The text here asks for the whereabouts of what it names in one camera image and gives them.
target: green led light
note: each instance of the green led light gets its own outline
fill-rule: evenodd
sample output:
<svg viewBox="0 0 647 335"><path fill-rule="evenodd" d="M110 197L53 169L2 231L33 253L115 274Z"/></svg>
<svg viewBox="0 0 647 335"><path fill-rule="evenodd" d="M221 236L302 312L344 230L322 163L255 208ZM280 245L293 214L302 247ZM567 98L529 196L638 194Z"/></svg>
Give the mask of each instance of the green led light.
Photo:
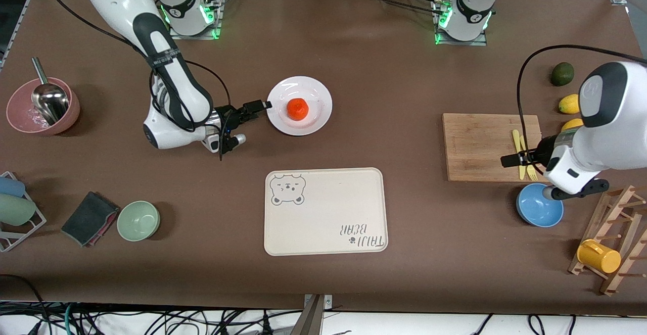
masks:
<svg viewBox="0 0 647 335"><path fill-rule="evenodd" d="M206 11L204 11L204 6L200 6L200 12L203 13L204 22L211 23L212 18L206 15Z"/></svg>
<svg viewBox="0 0 647 335"><path fill-rule="evenodd" d="M160 9L162 10L162 14L164 14L164 20L166 20L166 24L170 26L171 22L168 20L168 15L166 15L166 11L164 10L164 7L160 7Z"/></svg>
<svg viewBox="0 0 647 335"><path fill-rule="evenodd" d="M483 24L484 31L485 31L485 28L487 28L487 22L490 20L490 17L492 17L492 12L488 13L487 17L485 17L485 24Z"/></svg>
<svg viewBox="0 0 647 335"><path fill-rule="evenodd" d="M447 24L449 24L449 19L451 18L452 13L453 12L451 10L451 7L447 8L447 11L445 13L443 13L444 18L441 19L440 23L438 24L439 26L441 26L441 28L446 28L447 27Z"/></svg>

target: green bowl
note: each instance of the green bowl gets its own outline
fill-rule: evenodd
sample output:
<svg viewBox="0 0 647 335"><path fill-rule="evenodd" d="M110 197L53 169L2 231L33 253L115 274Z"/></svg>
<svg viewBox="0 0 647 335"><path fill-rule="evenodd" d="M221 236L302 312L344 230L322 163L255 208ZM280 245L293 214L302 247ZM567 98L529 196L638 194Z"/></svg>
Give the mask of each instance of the green bowl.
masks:
<svg viewBox="0 0 647 335"><path fill-rule="evenodd" d="M129 242L139 242L151 236L160 225L155 206L146 201L135 201L123 208L117 218L117 231Z"/></svg>

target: brown table surface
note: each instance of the brown table surface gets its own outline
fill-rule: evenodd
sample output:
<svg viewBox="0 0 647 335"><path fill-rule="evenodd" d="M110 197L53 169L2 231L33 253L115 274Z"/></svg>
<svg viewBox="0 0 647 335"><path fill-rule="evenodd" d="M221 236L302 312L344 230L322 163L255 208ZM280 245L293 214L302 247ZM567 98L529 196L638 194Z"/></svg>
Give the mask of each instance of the brown table surface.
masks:
<svg viewBox="0 0 647 335"><path fill-rule="evenodd" d="M88 0L64 1L107 27ZM229 0L220 40L179 42L185 58L217 71L237 106L294 75L323 82L335 105L328 124L305 137L282 134L265 116L247 123L237 132L248 142L219 162L200 143L150 146L146 63L54 0L32 0L0 73L0 105L35 77L30 57L39 56L78 94L81 116L56 137L0 122L0 171L14 171L48 219L0 255L0 271L32 280L48 301L298 308L303 294L324 293L340 310L644 314L644 280L625 279L609 298L596 293L598 277L566 272L597 196L565 202L562 222L543 229L516 213L522 185L447 181L441 114L515 114L518 70L531 52L583 43L640 54L625 8L609 0L498 0L495 8L488 46L462 47L434 45L430 16L380 1ZM559 50L529 65L525 112L539 116L544 135L573 118L554 111L559 99L610 60ZM551 87L547 74L561 61L573 63L575 82ZM224 104L219 83L194 71ZM340 167L384 175L388 248L266 254L265 176ZM614 187L647 183L644 170L601 176ZM159 231L128 243L113 225L94 248L79 248L60 227L89 190L122 207L153 202ZM0 297L31 293L4 279Z"/></svg>

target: lemon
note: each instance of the lemon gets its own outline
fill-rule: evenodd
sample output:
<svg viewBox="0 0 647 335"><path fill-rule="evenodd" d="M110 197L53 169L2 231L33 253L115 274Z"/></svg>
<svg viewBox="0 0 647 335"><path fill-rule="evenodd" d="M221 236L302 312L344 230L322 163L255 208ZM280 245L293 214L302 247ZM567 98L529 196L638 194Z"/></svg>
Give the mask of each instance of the lemon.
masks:
<svg viewBox="0 0 647 335"><path fill-rule="evenodd" d="M564 86L573 81L573 77L575 77L573 65L569 63L559 63L552 69L552 73L550 74L550 83L555 86Z"/></svg>
<svg viewBox="0 0 647 335"><path fill-rule="evenodd" d="M564 125L562 125L562 132L564 132L564 130L566 129L575 128L576 126L582 126L582 125L584 125L584 121L582 121L582 119L580 118L571 119L566 123L564 123Z"/></svg>
<svg viewBox="0 0 647 335"><path fill-rule="evenodd" d="M577 114L580 112L578 95L572 93L560 100L560 112L564 114Z"/></svg>

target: orange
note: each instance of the orange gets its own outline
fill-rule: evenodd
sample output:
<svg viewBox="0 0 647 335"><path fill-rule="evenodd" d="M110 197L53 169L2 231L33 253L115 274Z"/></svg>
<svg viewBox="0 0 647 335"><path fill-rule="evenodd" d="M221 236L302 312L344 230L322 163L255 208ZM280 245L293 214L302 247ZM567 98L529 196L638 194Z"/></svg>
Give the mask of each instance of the orange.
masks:
<svg viewBox="0 0 647 335"><path fill-rule="evenodd" d="M302 98L295 98L287 102L287 116L290 119L300 121L305 119L308 115L308 103L305 102Z"/></svg>

